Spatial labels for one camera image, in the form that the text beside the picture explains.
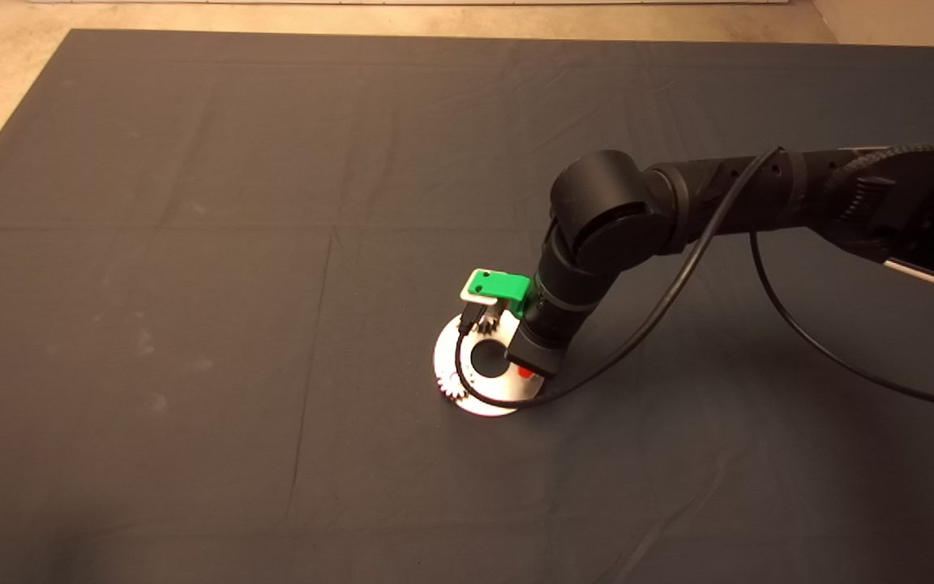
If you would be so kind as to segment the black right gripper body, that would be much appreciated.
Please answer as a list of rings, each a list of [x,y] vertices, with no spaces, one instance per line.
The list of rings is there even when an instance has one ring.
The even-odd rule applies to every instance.
[[[525,313],[508,344],[508,361],[544,378],[559,376],[568,347],[583,320],[542,313]]]

